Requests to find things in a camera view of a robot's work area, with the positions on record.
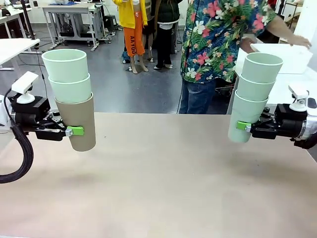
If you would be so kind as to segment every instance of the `black pants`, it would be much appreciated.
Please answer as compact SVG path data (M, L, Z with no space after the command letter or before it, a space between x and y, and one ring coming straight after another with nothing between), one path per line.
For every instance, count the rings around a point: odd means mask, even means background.
M172 28L164 30L158 25L157 49L158 68L163 68L164 64L172 64L170 61L170 49L172 48Z

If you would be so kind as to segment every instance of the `cup rim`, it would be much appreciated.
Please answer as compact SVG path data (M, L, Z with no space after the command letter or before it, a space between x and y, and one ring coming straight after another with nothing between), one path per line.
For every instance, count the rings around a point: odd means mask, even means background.
M269 84L274 84L274 83L276 83L276 79L275 79L273 82L271 82L271 83L257 83L257 82L253 82L253 81L247 80L245 77L243 77L243 76L242 76L242 73L239 74L239 77L242 78L243 80L249 82L249 83L260 84L260 85L269 85Z
M248 58L249 55L254 55L254 54L264 54L264 55L270 55L270 56L274 56L274 57L277 57L277 58L280 58L282 60L281 63L259 63L259 62L255 62L251 59ZM253 53L249 53L247 54L246 56L246 60L249 61L249 62L252 62L252 63L256 63L256 64L260 64L260 65L265 65L265 66L278 66L278 65L281 65L283 64L283 59L281 57L278 57L278 56L275 56L275 55L272 55L272 54L268 54L268 53L262 53L262 52L253 52Z
M248 100L248 99L245 99L245 98L240 97L240 96L238 95L238 90L236 90L236 91L234 92L234 94L235 94L235 96L237 96L237 97L240 98L241 100L247 101L247 102L250 102L250 103L264 103L264 102L267 102L268 99L269 99L269 96L268 96L267 99L265 99L265 100L263 100L263 101L251 101L251 100Z
M91 92L91 96L90 96L87 100L85 100L84 102L81 102L81 103L86 103L86 102L88 102L89 100L93 99L93 97L94 97L94 94L93 94L93 92ZM54 97L54 99L55 99L55 101L56 101L57 103L65 104L65 105L77 105L77 104L81 104L81 103L62 103L62 102L60 102L59 100L57 100L56 97Z
M77 58L77 59L68 59L68 60L60 60L60 59L48 59L45 57L46 54L52 52L52 51L47 51L44 54L42 54L42 59L50 61L50 62L72 62L72 61L78 61L78 60L82 60L83 58L87 57L86 52L78 50L78 49L58 49L58 50L54 50L54 51L80 51L82 53L84 53L83 56Z
M71 84L77 84L77 83L82 83L86 80L90 79L90 73L88 73L88 77L83 79L83 80L80 80L80 81L76 81L76 82L71 82L71 83L64 83L64 82L56 82L54 80L51 80L51 78L49 77L49 82L52 82L52 83L55 83L55 84L61 84L61 85L71 85Z

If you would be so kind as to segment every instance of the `black jacket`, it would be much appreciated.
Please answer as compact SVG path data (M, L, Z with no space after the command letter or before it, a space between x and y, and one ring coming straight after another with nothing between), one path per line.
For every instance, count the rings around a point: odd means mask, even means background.
M179 19L178 4L181 1L182 0L161 0L158 10L158 22L168 23L177 21Z

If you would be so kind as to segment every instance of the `blue jeans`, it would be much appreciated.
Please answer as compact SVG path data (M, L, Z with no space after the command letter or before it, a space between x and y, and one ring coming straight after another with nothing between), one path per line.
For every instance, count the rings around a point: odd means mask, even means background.
M180 114L206 114L214 95L216 81L191 83L183 81Z

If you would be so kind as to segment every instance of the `hawaiian shirt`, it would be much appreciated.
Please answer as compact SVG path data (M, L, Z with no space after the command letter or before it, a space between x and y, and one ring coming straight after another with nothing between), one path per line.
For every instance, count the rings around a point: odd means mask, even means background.
M190 0L182 78L197 83L215 78L232 82L243 33L251 30L259 35L275 16L267 0Z

